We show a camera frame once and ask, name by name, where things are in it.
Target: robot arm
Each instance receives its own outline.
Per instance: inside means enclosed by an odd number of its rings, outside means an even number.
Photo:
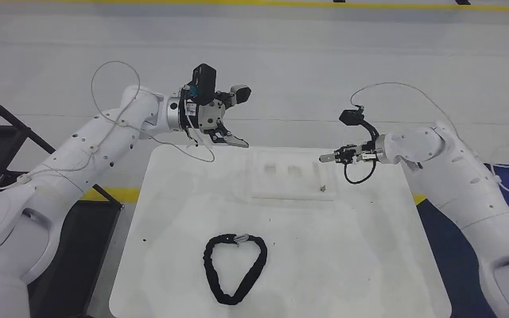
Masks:
[[[361,125],[362,108],[345,111],[340,120]],[[354,161],[406,165],[407,177],[472,245],[481,289],[494,313],[509,317],[509,207],[496,177],[454,130],[437,122],[435,127],[382,134],[362,145],[341,147],[320,161],[343,163],[345,172]]]
[[[223,116],[246,102],[251,90],[238,85],[223,93],[215,85],[216,70],[202,64],[192,81],[170,96],[128,87],[120,108],[95,116],[0,192],[0,317],[29,316],[26,285],[55,256],[68,211],[139,139],[179,131],[190,137],[189,129],[196,127],[215,143],[248,147],[224,127]]]

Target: gray floor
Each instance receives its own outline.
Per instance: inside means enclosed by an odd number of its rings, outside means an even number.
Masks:
[[[87,314],[95,318],[113,317],[109,306],[110,295],[115,277],[117,276],[117,269],[119,268],[120,258],[124,251],[124,245],[126,244],[126,238],[129,233],[130,222],[133,219],[135,207],[136,204],[126,204],[126,208],[121,212],[117,227],[111,238],[101,274],[99,275],[94,294],[88,306]]]

